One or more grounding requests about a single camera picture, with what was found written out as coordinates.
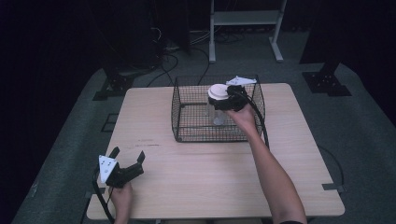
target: hand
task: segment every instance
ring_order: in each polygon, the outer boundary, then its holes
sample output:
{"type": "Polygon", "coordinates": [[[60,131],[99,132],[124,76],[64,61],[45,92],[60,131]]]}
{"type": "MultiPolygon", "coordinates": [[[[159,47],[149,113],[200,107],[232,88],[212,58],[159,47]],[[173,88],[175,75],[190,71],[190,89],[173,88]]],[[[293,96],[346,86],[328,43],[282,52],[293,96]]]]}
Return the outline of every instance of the hand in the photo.
{"type": "Polygon", "coordinates": [[[128,223],[132,209],[132,185],[126,183],[122,189],[110,188],[111,202],[116,208],[115,224],[128,223]]]}
{"type": "Polygon", "coordinates": [[[251,105],[245,105],[245,107],[238,112],[235,112],[233,110],[227,110],[224,111],[224,113],[230,116],[230,118],[242,130],[242,132],[257,132],[254,119],[254,111],[251,105]]]}

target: white device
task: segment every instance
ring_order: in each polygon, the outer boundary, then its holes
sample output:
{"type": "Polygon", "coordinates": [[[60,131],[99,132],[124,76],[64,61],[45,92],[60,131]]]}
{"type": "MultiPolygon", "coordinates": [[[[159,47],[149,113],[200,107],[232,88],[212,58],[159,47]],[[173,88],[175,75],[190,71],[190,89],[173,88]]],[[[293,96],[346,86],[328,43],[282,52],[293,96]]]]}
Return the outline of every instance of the white device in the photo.
{"type": "Polygon", "coordinates": [[[103,184],[106,183],[116,165],[116,159],[107,156],[99,156],[100,179],[103,184]]]}
{"type": "Polygon", "coordinates": [[[247,85],[247,84],[254,84],[254,83],[257,83],[256,78],[250,79],[250,78],[236,76],[235,78],[231,79],[230,81],[227,81],[225,84],[230,85],[230,86],[239,86],[239,85],[247,85]]]}

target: human arm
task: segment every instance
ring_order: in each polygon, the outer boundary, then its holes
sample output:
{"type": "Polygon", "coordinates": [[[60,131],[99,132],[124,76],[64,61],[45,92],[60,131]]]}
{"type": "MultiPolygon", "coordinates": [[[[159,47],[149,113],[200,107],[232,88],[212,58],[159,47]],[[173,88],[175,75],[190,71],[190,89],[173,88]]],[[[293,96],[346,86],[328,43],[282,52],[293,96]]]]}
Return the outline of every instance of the human arm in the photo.
{"type": "Polygon", "coordinates": [[[225,113],[233,119],[247,137],[262,192],[270,206],[274,223],[290,220],[306,223],[304,207],[297,190],[257,132],[251,106],[246,105],[238,112],[229,110],[225,113]]]}
{"type": "Polygon", "coordinates": [[[122,189],[110,188],[111,202],[116,208],[116,220],[114,224],[127,224],[132,209],[132,185],[126,183],[122,189]]]}

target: wire cage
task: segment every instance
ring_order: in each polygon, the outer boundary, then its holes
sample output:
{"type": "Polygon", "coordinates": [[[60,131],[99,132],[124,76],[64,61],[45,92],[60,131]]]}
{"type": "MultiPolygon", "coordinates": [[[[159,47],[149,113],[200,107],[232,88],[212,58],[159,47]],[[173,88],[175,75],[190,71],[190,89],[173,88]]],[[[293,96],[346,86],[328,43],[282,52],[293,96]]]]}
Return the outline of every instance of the wire cage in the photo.
{"type": "MultiPolygon", "coordinates": [[[[262,88],[257,75],[240,76],[255,78],[256,84],[244,85],[248,97],[258,107],[265,119],[265,105],[262,88]]],[[[226,119],[221,125],[213,123],[208,115],[207,91],[214,84],[225,84],[235,76],[215,77],[177,77],[172,99],[172,131],[176,141],[192,142],[244,142],[246,136],[240,131],[232,119],[226,119]]],[[[255,115],[256,128],[262,133],[259,117],[255,115]]]]}

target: wooden table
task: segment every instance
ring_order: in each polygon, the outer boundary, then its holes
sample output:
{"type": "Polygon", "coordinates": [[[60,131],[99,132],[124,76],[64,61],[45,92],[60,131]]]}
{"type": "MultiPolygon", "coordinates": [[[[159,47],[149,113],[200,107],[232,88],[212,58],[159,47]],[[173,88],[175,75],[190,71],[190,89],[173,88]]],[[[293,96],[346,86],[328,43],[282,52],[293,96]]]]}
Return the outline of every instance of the wooden table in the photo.
{"type": "MultiPolygon", "coordinates": [[[[107,155],[120,148],[120,167],[144,150],[145,173],[132,181],[135,219],[270,217],[248,143],[178,143],[171,129],[173,88],[130,89],[107,155]]],[[[345,207],[288,84],[262,84],[265,124],[279,160],[310,217],[340,216],[345,207]]],[[[109,203],[110,211],[114,207],[109,203]]],[[[106,219],[95,195],[87,216],[106,219]]]]}

